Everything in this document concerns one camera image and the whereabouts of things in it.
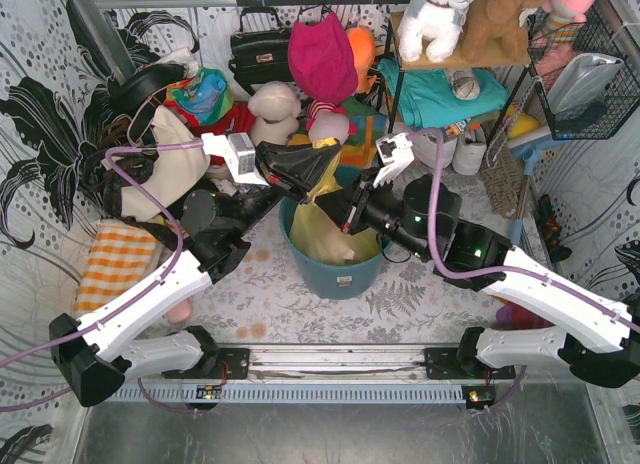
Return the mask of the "yellow trash bag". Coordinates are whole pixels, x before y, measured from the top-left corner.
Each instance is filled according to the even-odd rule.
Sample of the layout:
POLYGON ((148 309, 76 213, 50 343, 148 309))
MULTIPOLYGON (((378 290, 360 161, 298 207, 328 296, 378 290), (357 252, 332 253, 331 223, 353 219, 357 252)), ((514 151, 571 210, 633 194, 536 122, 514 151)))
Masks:
POLYGON ((342 189, 334 177, 341 154, 339 141, 325 138, 314 142, 312 148, 336 151, 337 155, 329 161, 327 169, 308 193, 309 202, 296 207, 289 233, 291 242, 305 256, 327 265, 355 265, 375 257, 380 253, 380 246, 374 230, 343 234, 315 203, 317 197, 342 189))

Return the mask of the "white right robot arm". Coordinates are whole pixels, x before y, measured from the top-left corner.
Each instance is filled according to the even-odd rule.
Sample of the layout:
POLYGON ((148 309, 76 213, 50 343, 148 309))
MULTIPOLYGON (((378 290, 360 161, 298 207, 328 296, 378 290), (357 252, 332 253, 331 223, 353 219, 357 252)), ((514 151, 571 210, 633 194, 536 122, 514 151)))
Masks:
POLYGON ((556 367, 593 385, 619 388, 639 375, 639 308, 598 296, 530 258, 507 238, 459 216, 461 197, 426 174, 402 196, 366 177, 316 198, 344 233, 374 230, 455 287, 517 304, 548 327, 470 327, 431 374, 473 378, 510 366, 556 367))

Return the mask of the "teal trash bin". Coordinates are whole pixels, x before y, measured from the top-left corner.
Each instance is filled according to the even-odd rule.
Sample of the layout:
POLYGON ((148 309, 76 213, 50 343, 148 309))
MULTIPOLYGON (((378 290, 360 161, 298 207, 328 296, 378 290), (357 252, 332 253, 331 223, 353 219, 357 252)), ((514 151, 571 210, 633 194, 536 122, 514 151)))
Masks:
POLYGON ((382 252, 390 243, 377 237, 380 253, 360 264, 335 266, 322 264, 302 254, 291 242, 289 233, 294 220, 294 213, 299 204, 285 198, 279 210, 280 228, 286 243, 291 248, 297 269, 307 288, 321 298, 346 300, 359 296, 369 289, 383 265, 382 252))

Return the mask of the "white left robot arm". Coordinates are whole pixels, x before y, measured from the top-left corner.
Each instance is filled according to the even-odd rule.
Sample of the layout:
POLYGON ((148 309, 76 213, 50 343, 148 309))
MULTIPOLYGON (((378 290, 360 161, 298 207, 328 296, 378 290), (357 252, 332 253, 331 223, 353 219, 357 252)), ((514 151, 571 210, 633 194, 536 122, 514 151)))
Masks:
POLYGON ((218 283, 242 262, 244 238, 283 197, 306 198, 340 154, 337 143, 253 145, 247 134, 205 134, 159 146, 161 155, 197 149, 225 159, 237 184, 233 196, 208 190, 187 195, 180 219, 171 221, 176 249, 141 282, 79 318, 61 314, 49 325, 51 357, 79 404, 95 406, 127 381, 164 372, 207 375, 218 366, 219 347, 200 326, 159 339, 139 334, 176 304, 218 283))

